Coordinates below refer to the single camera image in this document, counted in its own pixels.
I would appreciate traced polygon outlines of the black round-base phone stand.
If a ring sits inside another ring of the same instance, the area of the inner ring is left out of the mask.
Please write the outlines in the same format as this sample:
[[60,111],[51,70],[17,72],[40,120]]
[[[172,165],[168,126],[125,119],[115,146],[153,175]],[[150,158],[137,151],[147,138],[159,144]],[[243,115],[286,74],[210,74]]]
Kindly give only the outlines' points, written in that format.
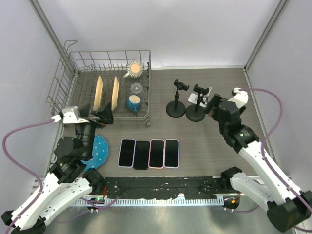
[[204,96],[207,95],[210,91],[209,88],[202,88],[196,84],[193,87],[193,91],[197,92],[197,101],[196,104],[192,104],[187,107],[186,109],[186,117],[188,120],[193,122],[200,122],[205,118],[205,114],[203,113],[204,108],[201,107],[201,104],[205,104]]

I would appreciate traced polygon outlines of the black gooseneck phone stand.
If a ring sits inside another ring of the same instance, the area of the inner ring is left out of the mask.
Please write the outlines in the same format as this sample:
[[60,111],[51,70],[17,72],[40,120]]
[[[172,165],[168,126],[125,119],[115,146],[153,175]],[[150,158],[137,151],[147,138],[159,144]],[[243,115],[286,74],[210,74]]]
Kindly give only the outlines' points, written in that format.
[[184,84],[183,82],[178,81],[178,79],[174,81],[174,85],[176,86],[175,100],[167,104],[166,113],[170,117],[180,118],[185,114],[186,108],[185,105],[181,101],[179,101],[180,97],[179,91],[181,90],[188,91],[190,86]]

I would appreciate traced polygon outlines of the lavender case phone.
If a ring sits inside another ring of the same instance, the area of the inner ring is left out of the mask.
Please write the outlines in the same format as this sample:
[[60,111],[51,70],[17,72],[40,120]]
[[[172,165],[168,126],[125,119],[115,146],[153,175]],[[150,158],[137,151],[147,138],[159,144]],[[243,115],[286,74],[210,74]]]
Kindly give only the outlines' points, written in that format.
[[134,163],[134,150],[136,141],[134,139],[123,139],[120,144],[118,166],[131,168]]

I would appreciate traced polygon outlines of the black phone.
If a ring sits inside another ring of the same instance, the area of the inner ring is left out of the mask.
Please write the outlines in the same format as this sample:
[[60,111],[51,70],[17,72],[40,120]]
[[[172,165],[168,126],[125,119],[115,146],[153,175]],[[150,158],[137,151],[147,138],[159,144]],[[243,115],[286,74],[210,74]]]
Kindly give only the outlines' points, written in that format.
[[137,141],[135,146],[133,168],[135,170],[147,170],[149,160],[149,141]]

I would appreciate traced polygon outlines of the pink phone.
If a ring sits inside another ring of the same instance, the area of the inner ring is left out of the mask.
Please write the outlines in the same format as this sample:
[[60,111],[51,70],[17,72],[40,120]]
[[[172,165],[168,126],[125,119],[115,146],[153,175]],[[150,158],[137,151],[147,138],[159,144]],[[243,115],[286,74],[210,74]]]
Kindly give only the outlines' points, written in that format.
[[164,140],[152,139],[149,149],[149,168],[160,169],[164,166]]

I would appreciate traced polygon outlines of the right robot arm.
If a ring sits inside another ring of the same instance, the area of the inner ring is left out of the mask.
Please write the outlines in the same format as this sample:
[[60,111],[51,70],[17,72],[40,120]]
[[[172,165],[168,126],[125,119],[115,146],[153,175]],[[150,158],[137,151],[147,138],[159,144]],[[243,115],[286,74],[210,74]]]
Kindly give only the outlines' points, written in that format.
[[241,123],[240,115],[246,109],[248,94],[245,91],[232,94],[230,99],[213,95],[204,113],[218,122],[227,145],[251,165],[264,184],[231,167],[221,173],[220,187],[227,193],[236,190],[245,194],[266,212],[271,224],[284,233],[311,217],[312,193],[294,184],[261,149],[262,143],[255,132]]

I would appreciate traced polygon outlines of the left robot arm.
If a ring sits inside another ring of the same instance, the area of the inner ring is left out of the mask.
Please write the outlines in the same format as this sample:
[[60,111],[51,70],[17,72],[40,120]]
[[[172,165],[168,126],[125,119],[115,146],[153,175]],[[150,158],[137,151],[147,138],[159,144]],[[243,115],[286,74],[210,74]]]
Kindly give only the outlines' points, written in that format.
[[[63,136],[58,140],[54,150],[57,160],[41,179],[10,156],[6,141],[15,132],[52,122],[73,124],[75,136]],[[42,234],[51,221],[73,202],[89,193],[97,195],[103,191],[105,178],[95,168],[86,169],[85,162],[92,159],[96,129],[113,122],[111,102],[95,111],[91,111],[88,104],[82,108],[69,106],[48,121],[14,129],[4,136],[2,148],[7,158],[39,182],[39,187],[22,205],[1,215],[7,234]]]

